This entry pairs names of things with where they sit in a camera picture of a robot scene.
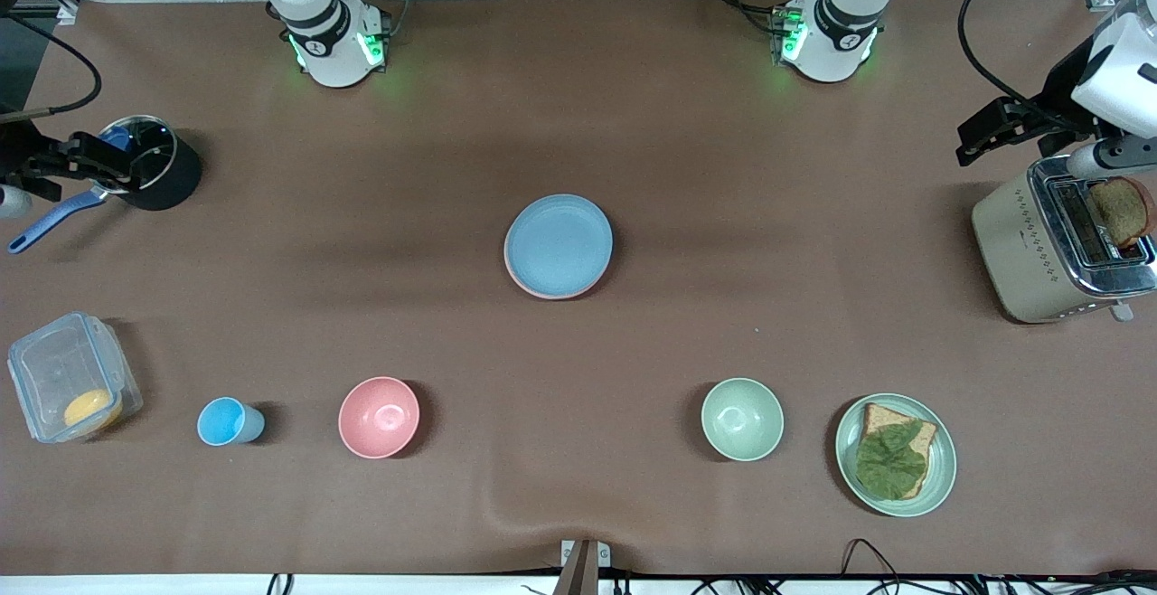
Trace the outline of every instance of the green bowl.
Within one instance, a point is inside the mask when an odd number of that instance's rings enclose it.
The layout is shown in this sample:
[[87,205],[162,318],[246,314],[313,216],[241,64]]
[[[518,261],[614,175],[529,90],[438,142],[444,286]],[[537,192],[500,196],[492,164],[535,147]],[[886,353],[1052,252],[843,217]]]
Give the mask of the green bowl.
[[728,460],[754,462],[783,438],[783,407],[762,383],[728,379],[703,398],[703,434]]
[[[860,435],[864,428],[864,409],[868,407],[869,403],[931,421],[939,428],[928,449],[928,477],[924,478],[924,485],[920,489],[920,493],[912,500],[877,498],[864,490],[860,485],[860,479],[856,478],[856,449],[860,448]],[[890,516],[922,516],[939,507],[948,499],[948,494],[952,492],[952,485],[956,484],[956,447],[952,445],[952,435],[948,434],[948,428],[944,427],[944,421],[941,421],[935,412],[916,398],[900,394],[865,396],[848,407],[843,418],[840,419],[840,425],[835,428],[835,463],[840,465],[845,482],[848,483],[857,498],[872,509]]]

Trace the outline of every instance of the bread slice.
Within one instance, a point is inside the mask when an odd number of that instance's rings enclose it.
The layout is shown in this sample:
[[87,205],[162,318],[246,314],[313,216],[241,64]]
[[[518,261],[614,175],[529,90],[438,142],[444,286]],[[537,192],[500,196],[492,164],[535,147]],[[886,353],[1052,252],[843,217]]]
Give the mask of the bread slice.
[[[908,417],[908,414],[901,414],[896,410],[889,410],[883,405],[876,405],[875,403],[869,403],[868,407],[864,409],[864,432],[860,435],[860,439],[868,436],[869,434],[878,431],[884,426],[894,426],[897,424],[907,424],[908,421],[915,420],[915,417]],[[928,462],[928,451],[933,447],[933,438],[936,436],[936,424],[923,421],[923,426],[920,427],[920,433],[916,438],[912,440],[908,448],[918,451],[924,463]],[[920,480],[916,482],[916,486],[912,487],[912,491],[904,494],[900,500],[912,500],[920,493],[920,489],[924,485],[924,478],[928,477],[928,469],[924,469],[924,475],[920,476]]]
[[1089,188],[1089,197],[1119,248],[1136,244],[1157,229],[1157,207],[1148,188],[1136,179],[1114,177]]

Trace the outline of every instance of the plastic container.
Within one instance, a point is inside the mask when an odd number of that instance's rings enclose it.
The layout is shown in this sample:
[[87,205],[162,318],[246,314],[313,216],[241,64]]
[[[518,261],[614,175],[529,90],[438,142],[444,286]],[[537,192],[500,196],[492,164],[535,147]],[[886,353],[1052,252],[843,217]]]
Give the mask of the plastic container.
[[141,406],[117,336],[83,311],[13,344],[8,373],[28,431],[42,443],[89,436]]

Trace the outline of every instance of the pot handle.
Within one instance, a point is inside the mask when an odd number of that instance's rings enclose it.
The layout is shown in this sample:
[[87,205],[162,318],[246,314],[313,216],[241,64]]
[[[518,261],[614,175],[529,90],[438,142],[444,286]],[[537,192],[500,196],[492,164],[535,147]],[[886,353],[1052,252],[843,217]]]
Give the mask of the pot handle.
[[52,207],[52,211],[46,212],[39,220],[34,221],[28,229],[24,229],[23,234],[8,243],[8,254],[24,251],[30,245],[34,245],[36,241],[44,237],[51,229],[56,228],[57,225],[61,223],[61,221],[65,221],[66,216],[84,211],[84,208],[101,206],[108,196],[109,192],[103,190],[103,188],[93,188],[91,191],[83,191],[79,196],[62,200],[62,203]]

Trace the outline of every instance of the pink bowl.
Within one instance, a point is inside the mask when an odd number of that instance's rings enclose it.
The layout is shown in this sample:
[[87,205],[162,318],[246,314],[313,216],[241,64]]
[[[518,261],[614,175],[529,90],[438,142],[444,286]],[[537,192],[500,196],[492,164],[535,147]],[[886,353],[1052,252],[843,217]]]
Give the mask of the pink bowl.
[[401,450],[418,431],[418,398],[398,379],[376,377],[347,394],[338,433],[354,455],[381,460]]

